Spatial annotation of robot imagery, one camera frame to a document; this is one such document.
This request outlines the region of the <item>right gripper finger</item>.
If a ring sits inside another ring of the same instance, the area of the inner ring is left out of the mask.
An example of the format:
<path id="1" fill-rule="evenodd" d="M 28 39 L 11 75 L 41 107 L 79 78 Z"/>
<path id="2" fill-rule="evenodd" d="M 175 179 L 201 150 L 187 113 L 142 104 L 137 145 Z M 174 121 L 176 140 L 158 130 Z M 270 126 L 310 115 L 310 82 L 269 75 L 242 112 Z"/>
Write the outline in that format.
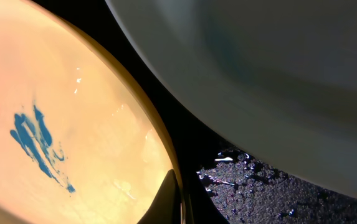
<path id="1" fill-rule="evenodd" d="M 173 169 L 169 170 L 160 185 L 149 209 L 138 224 L 185 224 L 186 199 L 182 184 Z"/>

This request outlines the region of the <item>yellow plate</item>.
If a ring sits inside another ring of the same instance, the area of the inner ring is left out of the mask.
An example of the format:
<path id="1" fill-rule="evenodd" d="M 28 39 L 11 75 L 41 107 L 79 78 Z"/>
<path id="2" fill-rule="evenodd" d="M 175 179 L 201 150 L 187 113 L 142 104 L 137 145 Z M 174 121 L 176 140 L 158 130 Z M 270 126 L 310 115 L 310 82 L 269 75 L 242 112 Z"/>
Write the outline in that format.
<path id="1" fill-rule="evenodd" d="M 32 1 L 0 1 L 0 223 L 138 223 L 172 149 L 106 50 Z"/>

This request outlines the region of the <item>pale green plate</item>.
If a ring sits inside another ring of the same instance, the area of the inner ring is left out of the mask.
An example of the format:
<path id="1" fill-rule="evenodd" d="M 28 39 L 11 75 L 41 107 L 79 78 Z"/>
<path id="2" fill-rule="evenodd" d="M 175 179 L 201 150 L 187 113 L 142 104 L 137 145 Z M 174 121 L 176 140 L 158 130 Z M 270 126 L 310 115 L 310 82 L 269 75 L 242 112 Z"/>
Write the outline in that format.
<path id="1" fill-rule="evenodd" d="M 278 169 L 357 198 L 357 0 L 110 0 L 195 117 Z"/>

